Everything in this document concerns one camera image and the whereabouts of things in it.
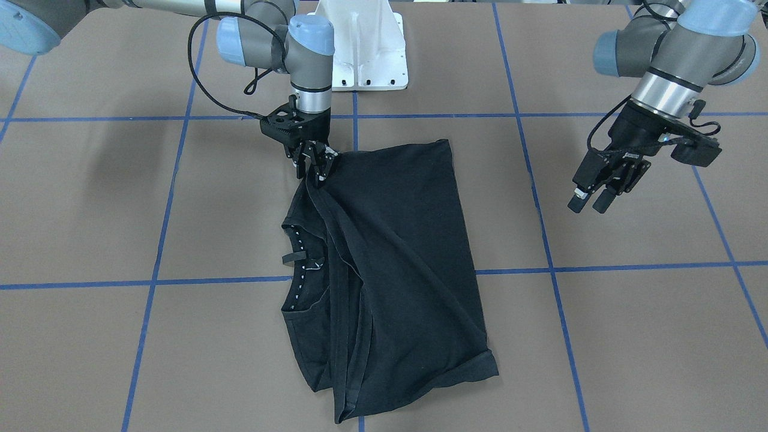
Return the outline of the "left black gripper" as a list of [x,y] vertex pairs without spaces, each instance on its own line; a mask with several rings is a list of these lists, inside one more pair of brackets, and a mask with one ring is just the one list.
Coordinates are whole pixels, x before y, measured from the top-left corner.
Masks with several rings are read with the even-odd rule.
[[573,176],[576,184],[568,208],[580,213],[588,199],[601,186],[592,207],[604,214],[614,200],[623,193],[630,193],[651,162],[644,157],[656,155],[662,134],[670,131],[674,118],[653,112],[637,102],[626,102],[618,118],[608,131],[611,143],[604,150],[606,156],[597,151],[587,151]]

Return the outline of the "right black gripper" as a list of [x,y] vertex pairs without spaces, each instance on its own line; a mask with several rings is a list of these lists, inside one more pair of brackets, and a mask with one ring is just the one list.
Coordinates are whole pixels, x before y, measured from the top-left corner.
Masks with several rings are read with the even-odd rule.
[[302,143],[308,140],[321,142],[309,144],[310,166],[314,177],[312,183],[319,187],[332,174],[338,157],[338,152],[326,144],[330,121],[331,109],[310,113],[285,103],[260,119],[260,130],[262,134],[283,145],[285,153],[291,154],[296,178],[299,180],[307,175],[307,145]]

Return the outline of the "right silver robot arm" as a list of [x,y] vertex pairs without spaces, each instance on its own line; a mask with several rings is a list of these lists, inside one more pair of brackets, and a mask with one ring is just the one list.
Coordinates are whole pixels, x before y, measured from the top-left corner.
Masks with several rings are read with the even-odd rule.
[[299,14],[297,1],[3,1],[2,45],[43,55],[89,13],[121,7],[195,17],[197,26],[217,20],[222,60],[255,72],[247,95],[267,74],[287,74],[293,93],[286,104],[268,115],[239,114],[258,119],[261,132],[283,145],[297,178],[312,175],[322,182],[331,175],[338,157],[328,143],[334,27],[326,17]]

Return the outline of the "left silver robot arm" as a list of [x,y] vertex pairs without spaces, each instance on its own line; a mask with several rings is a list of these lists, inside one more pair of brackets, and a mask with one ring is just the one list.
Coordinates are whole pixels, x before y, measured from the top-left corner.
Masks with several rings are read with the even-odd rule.
[[604,76],[638,77],[636,89],[615,108],[610,142],[587,152],[573,177],[568,207],[605,213],[617,196],[630,192],[650,169],[650,157],[672,146],[676,161],[709,166],[721,153],[716,135],[697,125],[708,85],[733,85],[759,65],[760,47],[749,33],[765,16],[765,1],[644,1],[622,30],[606,32],[595,44],[593,67]]

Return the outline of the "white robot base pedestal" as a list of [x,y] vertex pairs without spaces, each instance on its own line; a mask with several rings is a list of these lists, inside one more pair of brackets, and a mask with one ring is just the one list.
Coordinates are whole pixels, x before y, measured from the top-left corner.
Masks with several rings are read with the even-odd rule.
[[403,17],[388,1],[321,1],[334,26],[334,91],[398,91],[409,84]]

